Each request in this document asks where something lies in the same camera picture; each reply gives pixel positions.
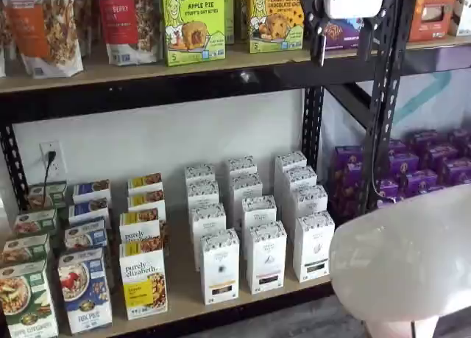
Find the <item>orange label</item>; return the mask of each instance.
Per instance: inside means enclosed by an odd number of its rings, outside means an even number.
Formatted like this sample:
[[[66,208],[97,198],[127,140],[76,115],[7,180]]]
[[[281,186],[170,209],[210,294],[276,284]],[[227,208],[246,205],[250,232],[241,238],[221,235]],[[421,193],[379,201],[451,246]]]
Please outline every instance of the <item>orange label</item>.
[[[28,57],[48,57],[42,6],[31,1],[15,2],[7,8],[7,15],[20,52]]]

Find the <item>white wall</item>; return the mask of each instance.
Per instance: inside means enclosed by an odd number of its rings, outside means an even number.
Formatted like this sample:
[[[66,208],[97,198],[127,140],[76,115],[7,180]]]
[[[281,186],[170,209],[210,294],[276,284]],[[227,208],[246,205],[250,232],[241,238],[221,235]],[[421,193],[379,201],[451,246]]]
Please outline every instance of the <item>white wall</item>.
[[[185,202],[184,166],[249,154],[268,192],[273,157],[300,147],[301,118],[302,91],[284,91],[23,123],[15,134],[28,183],[43,182],[39,143],[58,140],[69,184],[110,178],[121,199],[128,177],[162,172],[173,206]]]

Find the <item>power cord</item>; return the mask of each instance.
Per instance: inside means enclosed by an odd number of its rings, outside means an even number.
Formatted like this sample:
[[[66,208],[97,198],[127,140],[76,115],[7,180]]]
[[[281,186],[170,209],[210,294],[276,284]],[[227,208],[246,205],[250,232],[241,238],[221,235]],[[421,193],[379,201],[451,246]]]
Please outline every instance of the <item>power cord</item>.
[[[52,165],[52,162],[56,158],[56,152],[54,150],[47,153],[47,166],[46,166],[46,175],[44,176],[44,185],[43,185],[43,204],[41,206],[44,209],[44,204],[46,203],[46,183],[47,177],[49,176],[49,168]]]

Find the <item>white device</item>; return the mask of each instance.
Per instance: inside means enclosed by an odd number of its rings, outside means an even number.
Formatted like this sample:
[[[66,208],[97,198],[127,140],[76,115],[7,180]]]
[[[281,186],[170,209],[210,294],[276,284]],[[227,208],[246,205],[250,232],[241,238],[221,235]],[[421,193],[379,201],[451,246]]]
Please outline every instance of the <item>white device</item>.
[[[372,18],[383,0],[324,0],[325,12],[331,19]]]

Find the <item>red label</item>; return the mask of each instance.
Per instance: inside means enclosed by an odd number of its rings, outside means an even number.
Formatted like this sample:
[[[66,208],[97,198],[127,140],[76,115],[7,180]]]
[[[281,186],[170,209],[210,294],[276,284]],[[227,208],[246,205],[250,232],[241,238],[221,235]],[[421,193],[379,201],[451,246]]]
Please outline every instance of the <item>red label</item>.
[[[138,43],[134,0],[100,0],[100,11],[106,43]]]

